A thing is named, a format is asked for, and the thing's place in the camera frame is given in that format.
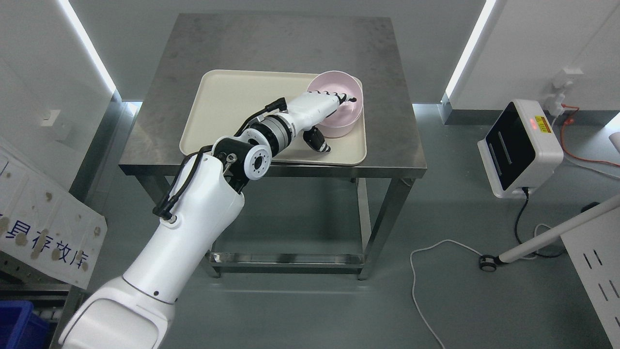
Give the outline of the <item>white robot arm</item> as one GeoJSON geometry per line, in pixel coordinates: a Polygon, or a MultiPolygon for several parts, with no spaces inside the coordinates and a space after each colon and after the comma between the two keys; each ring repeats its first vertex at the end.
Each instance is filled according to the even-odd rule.
{"type": "Polygon", "coordinates": [[[122,274],[104,283],[75,312],[64,349],[157,349],[175,318],[182,289],[217,237],[239,216],[243,188],[268,170],[292,139],[286,122],[264,115],[288,108],[281,97],[251,115],[233,136],[188,155],[153,212],[160,223],[122,274]]]}

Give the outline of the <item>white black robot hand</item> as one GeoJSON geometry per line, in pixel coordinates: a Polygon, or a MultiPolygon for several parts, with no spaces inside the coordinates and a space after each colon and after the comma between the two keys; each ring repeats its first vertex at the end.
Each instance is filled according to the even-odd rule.
{"type": "Polygon", "coordinates": [[[283,119],[292,129],[292,141],[302,135],[315,152],[330,152],[331,148],[317,125],[337,112],[343,103],[357,101],[358,98],[346,93],[310,91],[288,102],[283,119]]]}

